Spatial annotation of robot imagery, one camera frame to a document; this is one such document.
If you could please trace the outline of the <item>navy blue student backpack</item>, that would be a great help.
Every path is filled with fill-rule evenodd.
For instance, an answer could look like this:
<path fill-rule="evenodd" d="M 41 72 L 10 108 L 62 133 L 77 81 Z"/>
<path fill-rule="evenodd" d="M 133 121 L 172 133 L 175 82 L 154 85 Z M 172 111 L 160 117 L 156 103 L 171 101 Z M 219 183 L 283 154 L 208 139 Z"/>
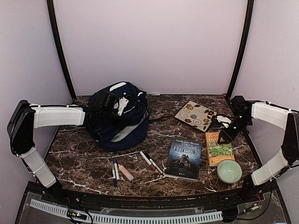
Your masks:
<path fill-rule="evenodd" d="M 93 140 L 106 152 L 128 150 L 141 142 L 147 135 L 148 126 L 155 119 L 149 119 L 146 92 L 138 89 L 130 82 L 122 81 L 101 90 L 116 94 L 119 98 L 129 96 L 129 104 L 123 115 L 126 120 L 114 123 L 86 124 L 84 126 Z"/>

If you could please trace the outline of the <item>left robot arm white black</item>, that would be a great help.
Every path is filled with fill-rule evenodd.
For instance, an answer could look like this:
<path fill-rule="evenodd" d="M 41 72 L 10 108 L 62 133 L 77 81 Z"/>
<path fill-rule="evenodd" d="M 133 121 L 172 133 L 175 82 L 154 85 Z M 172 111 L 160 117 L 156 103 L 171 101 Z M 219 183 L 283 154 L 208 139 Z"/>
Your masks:
<path fill-rule="evenodd" d="M 63 203 L 66 193 L 47 166 L 34 143 L 34 130 L 52 126 L 92 126 L 107 119 L 123 118 L 129 100 L 103 91 L 94 102 L 79 105 L 38 105 L 21 100 L 8 125 L 11 152 L 19 157 L 28 171 L 48 189 L 55 203 Z"/>

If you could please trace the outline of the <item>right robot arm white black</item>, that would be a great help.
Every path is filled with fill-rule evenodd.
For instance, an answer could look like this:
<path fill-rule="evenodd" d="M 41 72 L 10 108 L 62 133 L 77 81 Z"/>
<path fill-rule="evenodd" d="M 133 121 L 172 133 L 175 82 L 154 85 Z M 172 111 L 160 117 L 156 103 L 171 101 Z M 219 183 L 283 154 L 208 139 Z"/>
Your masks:
<path fill-rule="evenodd" d="M 231 143 L 240 132 L 245 132 L 253 121 L 268 124 L 268 130 L 262 129 L 257 137 L 258 146 L 269 152 L 268 161 L 247 175 L 242 183 L 238 198 L 249 202 L 262 187 L 278 179 L 287 170 L 298 165 L 299 160 L 299 112 L 272 104 L 268 101 L 245 100 L 235 96 L 229 102 L 233 116 L 216 115 L 215 120 L 223 125 L 218 143 Z"/>

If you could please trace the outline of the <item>Wuthering Heights blue book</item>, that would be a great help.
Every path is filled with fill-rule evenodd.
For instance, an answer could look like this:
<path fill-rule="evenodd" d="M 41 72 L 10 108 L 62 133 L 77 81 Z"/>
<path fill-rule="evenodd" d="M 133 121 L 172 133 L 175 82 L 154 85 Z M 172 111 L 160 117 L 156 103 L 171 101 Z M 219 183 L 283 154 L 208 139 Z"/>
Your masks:
<path fill-rule="evenodd" d="M 171 178 L 197 181 L 202 144 L 199 141 L 174 138 L 171 142 L 164 175 Z"/>

